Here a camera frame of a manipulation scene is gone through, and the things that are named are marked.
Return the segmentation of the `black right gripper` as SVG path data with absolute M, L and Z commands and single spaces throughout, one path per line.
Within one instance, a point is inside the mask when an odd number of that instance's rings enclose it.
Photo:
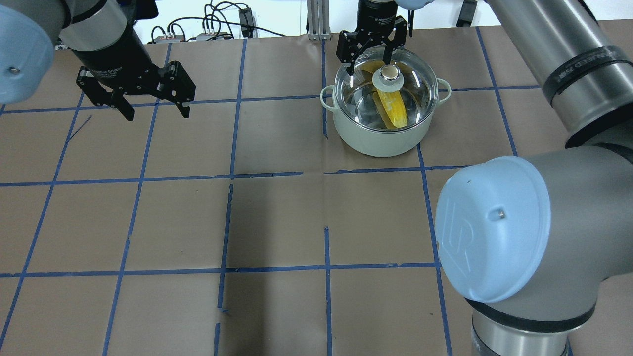
M 349 32 L 339 33 L 336 56 L 346 64 L 346 72 L 353 75 L 355 61 L 365 47 L 385 44 L 384 65 L 391 64 L 393 52 L 405 45 L 408 23 L 397 14 L 394 0 L 360 0 L 357 8 L 357 25 Z

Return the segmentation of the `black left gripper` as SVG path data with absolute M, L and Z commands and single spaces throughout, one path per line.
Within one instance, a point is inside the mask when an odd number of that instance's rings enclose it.
M 176 105 L 185 119 L 190 117 L 190 103 L 196 95 L 196 84 L 179 61 L 157 67 L 131 25 L 109 47 L 95 51 L 72 50 L 85 70 L 76 83 L 94 106 L 118 110 L 133 121 L 135 110 L 124 98 L 128 95 L 153 95 Z M 107 91 L 103 86 L 113 90 Z

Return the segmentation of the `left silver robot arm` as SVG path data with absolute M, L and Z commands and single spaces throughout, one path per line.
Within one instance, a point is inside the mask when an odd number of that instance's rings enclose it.
M 81 61 L 76 84 L 95 106 L 132 120 L 127 95 L 151 95 L 190 115 L 196 85 L 178 61 L 154 64 L 134 22 L 158 16 L 153 0 L 3 0 L 0 3 L 0 98 L 20 103 L 38 89 L 58 40 Z

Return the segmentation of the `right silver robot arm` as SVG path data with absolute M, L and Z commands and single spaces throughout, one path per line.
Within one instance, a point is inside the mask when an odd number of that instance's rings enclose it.
M 632 272 L 632 59 L 581 0 L 488 3 L 569 138 L 457 171 L 437 253 L 473 309 L 474 356 L 567 356 L 600 284 Z

